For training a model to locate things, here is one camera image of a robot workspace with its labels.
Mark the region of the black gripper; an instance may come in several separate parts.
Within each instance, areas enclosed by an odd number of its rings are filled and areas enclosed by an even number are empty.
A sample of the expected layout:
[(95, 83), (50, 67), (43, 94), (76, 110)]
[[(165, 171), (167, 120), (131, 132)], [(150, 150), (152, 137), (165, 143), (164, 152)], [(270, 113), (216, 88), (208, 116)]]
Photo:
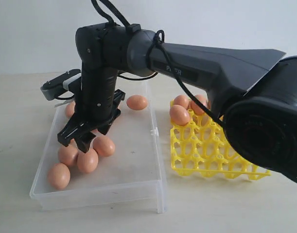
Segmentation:
[(60, 144), (67, 147), (74, 139), (78, 149), (86, 153), (96, 137), (93, 130), (97, 129), (103, 135), (108, 133), (121, 114), (118, 105), (125, 97), (123, 91), (115, 89), (117, 75), (118, 70), (110, 67), (82, 68), (81, 77), (72, 90), (75, 112), (57, 134)]

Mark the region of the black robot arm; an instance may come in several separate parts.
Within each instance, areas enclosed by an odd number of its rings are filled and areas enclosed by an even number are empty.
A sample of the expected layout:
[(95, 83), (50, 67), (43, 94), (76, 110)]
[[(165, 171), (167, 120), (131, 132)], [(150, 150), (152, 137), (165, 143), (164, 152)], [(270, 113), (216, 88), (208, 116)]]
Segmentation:
[(81, 27), (75, 113), (58, 134), (86, 151), (93, 129), (107, 133), (119, 114), (119, 72), (160, 73), (206, 91), (207, 114), (246, 160), (297, 182), (297, 56), (274, 49), (234, 50), (164, 42), (164, 32), (108, 23)]

